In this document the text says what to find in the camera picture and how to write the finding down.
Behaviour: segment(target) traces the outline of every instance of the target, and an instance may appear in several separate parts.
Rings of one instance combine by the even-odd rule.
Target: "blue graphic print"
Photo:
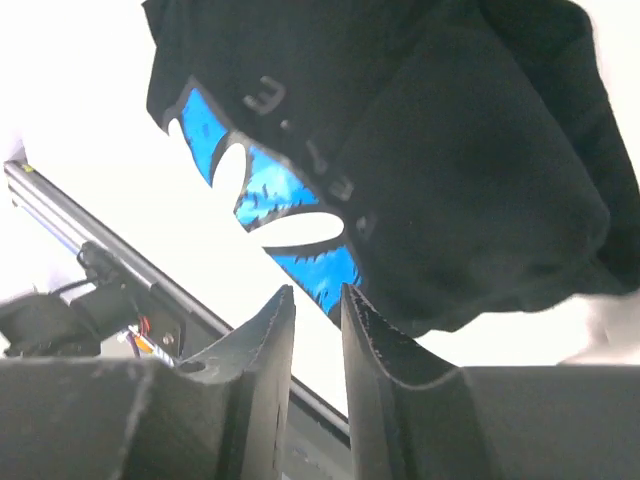
[[[227,134],[204,96],[193,88],[182,108],[181,123],[200,174],[213,184],[218,160],[226,149]],[[277,218],[300,213],[302,207],[326,210],[320,199],[285,165],[251,146],[246,158],[249,172],[238,192],[235,215],[247,231]],[[343,240],[318,252],[318,245],[290,246],[272,252],[271,258],[329,314],[340,301],[343,283],[361,284],[359,270]]]
[[[236,217],[242,225],[262,220],[270,212],[316,205],[318,199],[280,163],[255,147],[249,149],[251,175]]]

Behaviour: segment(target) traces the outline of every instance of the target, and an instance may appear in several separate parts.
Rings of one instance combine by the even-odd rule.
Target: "wire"
[[[131,345],[131,349],[133,350],[133,355],[136,358],[140,358],[140,349],[138,348],[136,339],[133,336],[133,332],[127,333],[127,341],[129,342],[129,345]]]
[[[76,288],[84,287],[85,285],[93,283],[97,280],[98,280],[98,277],[90,277],[90,278],[85,278],[83,280],[78,280],[77,282],[69,283],[56,290],[53,290],[52,292],[49,293],[49,295],[54,295],[57,297],[62,293],[68,292],[69,290],[75,290]]]

